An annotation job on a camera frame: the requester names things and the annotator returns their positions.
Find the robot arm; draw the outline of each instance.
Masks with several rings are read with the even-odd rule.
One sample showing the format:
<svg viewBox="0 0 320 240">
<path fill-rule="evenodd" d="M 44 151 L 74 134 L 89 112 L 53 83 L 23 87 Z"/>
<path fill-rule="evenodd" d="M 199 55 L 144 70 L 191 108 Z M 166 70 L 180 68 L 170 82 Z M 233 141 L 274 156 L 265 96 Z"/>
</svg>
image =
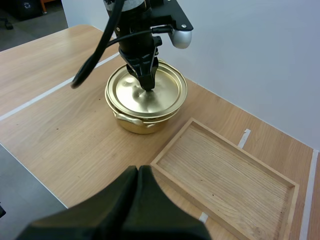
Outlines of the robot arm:
<svg viewBox="0 0 320 240">
<path fill-rule="evenodd" d="M 120 16 L 115 17 L 121 1 Z M 119 41 L 119 53 L 127 63 L 128 72 L 139 80 L 145 91 L 151 91 L 155 88 L 159 66 L 156 57 L 158 47 L 162 45 L 161 37 L 152 36 L 152 33 L 167 32 L 176 48 L 185 49 L 191 43 L 193 26 L 177 0 L 104 0 L 104 3 L 110 16 L 109 22 L 116 22 L 111 30 L 114 30 L 117 40 L 123 39 Z M 107 29 L 109 22 L 104 34 L 107 31 L 110 33 L 110 29 Z M 95 55 L 96 52 L 74 78 L 73 88 L 78 87 L 98 63 L 103 52 L 98 51 L 99 56 Z"/>
</svg>

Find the tray rim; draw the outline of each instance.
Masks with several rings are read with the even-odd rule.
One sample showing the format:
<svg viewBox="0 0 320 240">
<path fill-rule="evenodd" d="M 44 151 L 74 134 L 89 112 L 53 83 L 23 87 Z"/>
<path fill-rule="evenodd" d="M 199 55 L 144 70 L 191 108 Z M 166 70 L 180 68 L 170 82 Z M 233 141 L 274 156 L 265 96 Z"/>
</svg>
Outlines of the tray rim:
<svg viewBox="0 0 320 240">
<path fill-rule="evenodd" d="M 242 148 L 238 147 L 225 137 L 221 136 L 217 132 L 213 131 L 209 127 L 205 126 L 203 123 L 195 120 L 193 117 L 191 117 L 186 124 L 179 130 L 179 132 L 169 141 L 169 143 L 162 149 L 162 151 L 155 157 L 155 159 L 151 162 L 151 166 L 155 170 L 156 174 L 160 175 L 160 178 L 165 181 L 169 186 L 171 186 L 173 189 L 175 189 L 178 193 L 183 195 L 187 200 L 189 200 L 191 203 L 193 203 L 196 207 L 198 207 L 200 210 L 205 212 L 207 215 L 209 215 L 211 218 L 213 218 L 216 222 L 218 222 L 222 227 L 224 227 L 227 231 L 232 233 L 235 237 L 239 238 L 240 240 L 256 240 L 256 238 L 251 237 L 250 235 L 247 235 L 245 232 L 242 231 L 242 229 L 239 229 L 237 226 L 234 226 L 232 222 L 229 222 L 223 218 L 223 216 L 216 211 L 212 211 L 209 208 L 207 208 L 201 201 L 201 198 L 195 194 L 194 192 L 191 192 L 182 182 L 177 180 L 174 176 L 163 170 L 159 165 L 158 162 L 166 155 L 166 153 L 175 145 L 177 140 L 182 136 L 187 129 L 191 125 L 196 125 L 198 128 L 203 128 L 210 134 L 213 134 L 214 136 L 218 137 L 222 141 L 224 141 L 226 144 L 230 145 L 232 148 L 234 148 L 236 151 L 239 151 L 242 155 L 242 157 L 245 157 L 247 161 L 252 163 L 254 166 L 268 174 L 269 176 L 273 177 L 277 181 L 287 185 L 289 189 L 289 196 L 287 201 L 287 208 L 283 215 L 280 232 L 278 236 L 278 240 L 288 240 L 291 233 L 291 225 L 296 209 L 296 203 L 299 193 L 299 184 L 292 181 L 288 177 L 284 176 L 280 172 L 276 171 L 272 167 L 268 166 L 261 160 L 257 159 L 256 157 L 252 156 L 248 152 L 244 151 Z"/>
</svg>

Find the black object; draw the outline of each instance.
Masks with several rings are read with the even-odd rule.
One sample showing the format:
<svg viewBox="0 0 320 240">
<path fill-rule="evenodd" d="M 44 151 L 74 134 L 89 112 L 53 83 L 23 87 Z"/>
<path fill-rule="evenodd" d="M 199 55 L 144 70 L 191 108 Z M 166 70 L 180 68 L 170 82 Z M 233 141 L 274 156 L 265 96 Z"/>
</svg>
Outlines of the black object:
<svg viewBox="0 0 320 240">
<path fill-rule="evenodd" d="M 19 20 L 30 19 L 43 14 L 40 0 L 5 0 L 1 3 L 2 8 Z"/>
<path fill-rule="evenodd" d="M 124 240 L 210 240 L 204 224 L 177 207 L 157 184 L 150 166 L 141 166 Z"/>
<path fill-rule="evenodd" d="M 71 87 L 80 86 L 95 68 L 114 31 L 119 52 L 127 63 L 128 72 L 139 80 L 141 87 L 151 91 L 159 66 L 160 36 L 152 36 L 152 27 L 165 25 L 175 47 L 186 48 L 191 41 L 191 23 L 177 0 L 104 0 L 110 19 L 93 55 L 84 63 L 72 81 Z"/>
<path fill-rule="evenodd" d="M 6 211 L 0 206 L 0 218 L 6 214 Z"/>
<path fill-rule="evenodd" d="M 131 10 L 123 11 L 114 32 L 119 38 L 159 25 L 171 26 L 177 31 L 193 29 L 177 0 L 146 0 Z M 141 87 L 146 91 L 151 91 L 156 85 L 155 76 L 159 66 L 156 56 L 161 45 L 161 37 L 154 37 L 151 33 L 119 43 L 119 53 L 127 63 L 128 72 L 139 80 Z"/>
<path fill-rule="evenodd" d="M 153 27 L 152 29 L 145 30 L 145 31 L 133 32 L 128 35 L 117 37 L 116 39 L 109 41 L 105 48 L 108 48 L 108 47 L 112 46 L 113 44 L 119 43 L 123 40 L 129 39 L 132 37 L 136 37 L 136 36 L 139 36 L 142 34 L 147 34 L 147 33 L 164 34 L 164 33 L 170 33 L 171 31 L 172 31 L 172 28 L 169 26 L 158 26 L 158 27 Z"/>
<path fill-rule="evenodd" d="M 130 166 L 88 200 L 31 223 L 17 240 L 210 240 L 162 192 L 150 166 Z"/>
<path fill-rule="evenodd" d="M 14 26 L 11 24 L 11 22 L 8 21 L 7 18 L 5 18 L 5 17 L 2 18 L 2 17 L 0 17 L 0 22 L 4 22 L 4 26 L 5 26 L 6 29 L 8 29 L 8 30 L 14 29 Z"/>
</svg>

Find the metal pot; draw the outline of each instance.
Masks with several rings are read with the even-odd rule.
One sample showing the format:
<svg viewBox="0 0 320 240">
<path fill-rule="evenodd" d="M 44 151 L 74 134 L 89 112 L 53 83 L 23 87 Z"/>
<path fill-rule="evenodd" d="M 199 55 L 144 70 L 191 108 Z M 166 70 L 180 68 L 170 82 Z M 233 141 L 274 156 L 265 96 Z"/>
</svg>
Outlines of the metal pot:
<svg viewBox="0 0 320 240">
<path fill-rule="evenodd" d="M 125 65 L 111 75 L 105 99 L 121 127 L 136 134 L 151 134 L 163 129 L 178 112 L 188 92 L 182 74 L 159 61 L 155 82 L 153 91 L 144 91 Z"/>
</svg>

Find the white wall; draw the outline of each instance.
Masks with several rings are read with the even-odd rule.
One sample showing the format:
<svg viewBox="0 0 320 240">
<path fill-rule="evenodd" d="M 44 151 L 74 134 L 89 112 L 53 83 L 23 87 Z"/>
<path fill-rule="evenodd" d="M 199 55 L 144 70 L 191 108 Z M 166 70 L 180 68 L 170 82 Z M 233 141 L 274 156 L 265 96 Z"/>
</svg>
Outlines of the white wall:
<svg viewBox="0 0 320 240">
<path fill-rule="evenodd" d="M 69 28 L 89 24 L 104 30 L 109 16 L 103 0 L 62 0 Z"/>
<path fill-rule="evenodd" d="M 97 6 L 101 1 L 95 0 Z M 176 49 L 163 37 L 159 57 L 208 90 L 319 150 L 320 1 L 178 1 L 194 26 L 192 43 Z M 66 11 L 68 23 L 75 14 L 68 17 Z M 81 14 L 88 24 L 105 26 L 98 23 L 106 13 L 93 17 L 92 11 L 83 9 Z"/>
</svg>

